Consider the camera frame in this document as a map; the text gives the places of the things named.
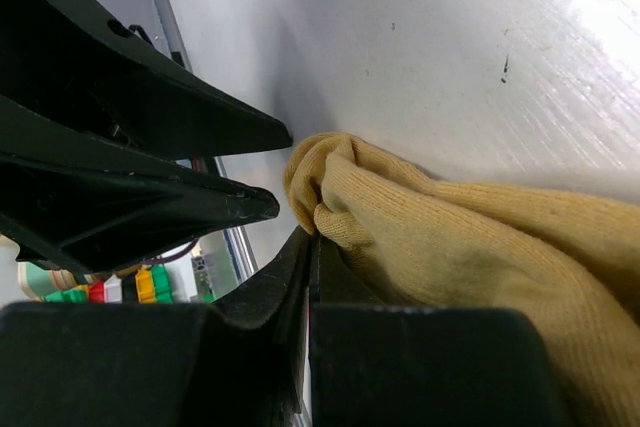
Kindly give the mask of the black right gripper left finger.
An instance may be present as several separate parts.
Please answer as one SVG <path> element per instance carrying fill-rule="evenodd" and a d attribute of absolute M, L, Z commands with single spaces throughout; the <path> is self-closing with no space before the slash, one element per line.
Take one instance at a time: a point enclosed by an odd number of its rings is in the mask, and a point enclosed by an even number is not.
<path fill-rule="evenodd" d="M 212 304 L 1 312 L 5 426 L 289 426 L 303 403 L 309 236 Z"/>

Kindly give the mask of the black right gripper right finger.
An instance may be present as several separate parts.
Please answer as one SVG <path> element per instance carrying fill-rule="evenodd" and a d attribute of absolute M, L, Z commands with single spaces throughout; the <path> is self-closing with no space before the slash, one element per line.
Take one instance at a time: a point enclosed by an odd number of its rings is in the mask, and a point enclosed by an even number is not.
<path fill-rule="evenodd" d="M 385 305 L 337 246 L 310 257 L 317 426 L 566 426 L 544 343 L 510 309 Z"/>

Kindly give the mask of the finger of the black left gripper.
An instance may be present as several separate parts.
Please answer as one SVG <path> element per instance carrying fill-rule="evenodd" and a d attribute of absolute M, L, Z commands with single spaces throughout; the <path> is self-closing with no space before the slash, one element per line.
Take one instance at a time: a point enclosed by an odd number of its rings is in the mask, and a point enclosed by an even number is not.
<path fill-rule="evenodd" d="M 1 100 L 1 232 L 21 261 L 124 269 L 276 217 L 268 191 L 80 133 Z"/>
<path fill-rule="evenodd" d="M 1 94 L 65 127 L 157 157 L 291 146 L 279 120 L 191 75 L 96 0 L 1 0 Z"/>

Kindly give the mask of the beige sock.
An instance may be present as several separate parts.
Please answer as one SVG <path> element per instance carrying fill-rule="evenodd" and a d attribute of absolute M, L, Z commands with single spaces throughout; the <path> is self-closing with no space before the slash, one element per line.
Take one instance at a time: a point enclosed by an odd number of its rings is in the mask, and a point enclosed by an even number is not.
<path fill-rule="evenodd" d="M 639 209 L 602 197 L 449 182 L 346 133 L 301 142 L 284 172 L 299 225 L 380 298 L 502 307 L 541 334 L 586 426 L 639 422 Z"/>

